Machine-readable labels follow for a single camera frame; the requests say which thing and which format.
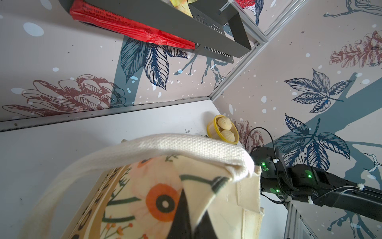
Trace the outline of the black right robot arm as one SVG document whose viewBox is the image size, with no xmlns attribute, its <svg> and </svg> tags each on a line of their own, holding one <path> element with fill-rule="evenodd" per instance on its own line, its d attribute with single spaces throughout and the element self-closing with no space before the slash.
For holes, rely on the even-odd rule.
<svg viewBox="0 0 382 239">
<path fill-rule="evenodd" d="M 316 206 L 347 210 L 382 220 L 382 192 L 342 179 L 307 164 L 288 167 L 276 146 L 256 146 L 250 151 L 256 166 L 261 167 L 261 195 L 275 194 L 283 204 L 287 198 Z"/>
</svg>

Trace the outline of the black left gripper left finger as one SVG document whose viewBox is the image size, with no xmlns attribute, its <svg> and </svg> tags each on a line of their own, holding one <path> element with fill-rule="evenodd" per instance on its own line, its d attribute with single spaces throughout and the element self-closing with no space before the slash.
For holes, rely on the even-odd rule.
<svg viewBox="0 0 382 239">
<path fill-rule="evenodd" d="M 176 214 L 167 239 L 191 239 L 192 229 L 185 191 L 182 190 Z"/>
</svg>

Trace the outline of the cream canvas tote bag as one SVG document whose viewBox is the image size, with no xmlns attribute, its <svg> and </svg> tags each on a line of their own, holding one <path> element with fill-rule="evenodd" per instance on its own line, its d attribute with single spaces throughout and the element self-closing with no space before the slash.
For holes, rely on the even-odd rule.
<svg viewBox="0 0 382 239">
<path fill-rule="evenodd" d="M 187 134 L 156 134 L 85 156 L 49 185 L 20 233 L 46 239 L 67 189 L 97 172 L 109 176 L 94 194 L 70 239 L 166 239 L 182 190 L 194 231 L 206 211 L 218 239 L 256 239 L 261 168 L 241 146 Z"/>
</svg>

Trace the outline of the black wall-mounted basket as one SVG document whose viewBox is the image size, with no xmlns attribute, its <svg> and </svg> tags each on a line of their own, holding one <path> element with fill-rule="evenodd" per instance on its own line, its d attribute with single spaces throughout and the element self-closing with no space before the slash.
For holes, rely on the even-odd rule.
<svg viewBox="0 0 382 239">
<path fill-rule="evenodd" d="M 59 3 L 69 14 L 73 2 Z M 171 1 L 85 2 L 196 45 L 194 50 L 175 49 L 229 63 L 233 62 L 233 58 L 240 58 L 252 49 L 240 13 L 231 1 L 186 1 L 190 15 L 176 9 Z"/>
</svg>

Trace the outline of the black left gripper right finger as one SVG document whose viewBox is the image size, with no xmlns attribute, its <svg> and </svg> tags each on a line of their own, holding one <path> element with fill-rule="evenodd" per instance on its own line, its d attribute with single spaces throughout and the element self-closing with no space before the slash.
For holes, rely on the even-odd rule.
<svg viewBox="0 0 382 239">
<path fill-rule="evenodd" d="M 194 231 L 194 239 L 218 239 L 208 211 L 203 215 L 200 223 Z"/>
</svg>

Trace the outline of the steamed bun lower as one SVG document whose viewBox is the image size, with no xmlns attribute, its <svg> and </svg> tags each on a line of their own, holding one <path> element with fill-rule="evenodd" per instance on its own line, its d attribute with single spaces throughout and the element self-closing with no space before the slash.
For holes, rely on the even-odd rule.
<svg viewBox="0 0 382 239">
<path fill-rule="evenodd" d="M 228 142 L 235 142 L 235 134 L 232 131 L 224 129 L 221 134 Z"/>
</svg>

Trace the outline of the yellow bamboo steamer basket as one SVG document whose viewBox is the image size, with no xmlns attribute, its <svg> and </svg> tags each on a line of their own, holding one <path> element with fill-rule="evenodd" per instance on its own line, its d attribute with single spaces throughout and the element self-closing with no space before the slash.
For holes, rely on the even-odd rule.
<svg viewBox="0 0 382 239">
<path fill-rule="evenodd" d="M 239 133 L 234 123 L 226 116 L 217 115 L 207 125 L 208 137 L 230 144 L 238 144 Z"/>
</svg>

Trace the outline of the steamed bun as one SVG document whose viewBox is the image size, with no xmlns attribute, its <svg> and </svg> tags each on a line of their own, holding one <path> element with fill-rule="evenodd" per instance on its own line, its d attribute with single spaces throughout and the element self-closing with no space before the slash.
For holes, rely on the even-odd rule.
<svg viewBox="0 0 382 239">
<path fill-rule="evenodd" d="M 232 128 L 232 122 L 227 117 L 220 117 L 217 120 L 217 125 L 222 128 L 223 130 L 231 130 Z"/>
<path fill-rule="evenodd" d="M 221 134 L 228 142 L 235 142 L 235 134 L 232 131 L 224 129 Z"/>
</svg>

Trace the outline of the steamed bun upper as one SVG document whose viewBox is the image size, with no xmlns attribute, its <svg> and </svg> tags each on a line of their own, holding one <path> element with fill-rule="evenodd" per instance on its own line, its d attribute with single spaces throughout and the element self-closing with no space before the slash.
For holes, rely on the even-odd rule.
<svg viewBox="0 0 382 239">
<path fill-rule="evenodd" d="M 232 122 L 227 117 L 220 117 L 217 120 L 217 125 L 222 128 L 223 130 L 231 130 L 232 128 Z"/>
</svg>

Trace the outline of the red Chuba cassava chips bag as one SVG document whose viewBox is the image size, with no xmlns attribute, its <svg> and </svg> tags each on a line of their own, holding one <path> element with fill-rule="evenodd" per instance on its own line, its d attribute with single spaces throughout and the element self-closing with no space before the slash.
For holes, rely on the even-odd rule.
<svg viewBox="0 0 382 239">
<path fill-rule="evenodd" d="M 74 1 L 69 14 L 74 20 L 117 32 L 139 41 L 182 49 L 194 50 L 196 48 L 195 43 L 189 40 L 124 18 L 85 1 Z"/>
</svg>

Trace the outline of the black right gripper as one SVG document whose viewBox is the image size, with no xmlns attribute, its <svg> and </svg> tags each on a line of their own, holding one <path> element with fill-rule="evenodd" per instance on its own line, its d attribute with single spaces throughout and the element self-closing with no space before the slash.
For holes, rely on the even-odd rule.
<svg viewBox="0 0 382 239">
<path fill-rule="evenodd" d="M 260 166 L 261 192 L 286 195 L 289 190 L 289 177 L 284 159 L 277 148 L 255 147 L 251 157 L 256 166 Z"/>
</svg>

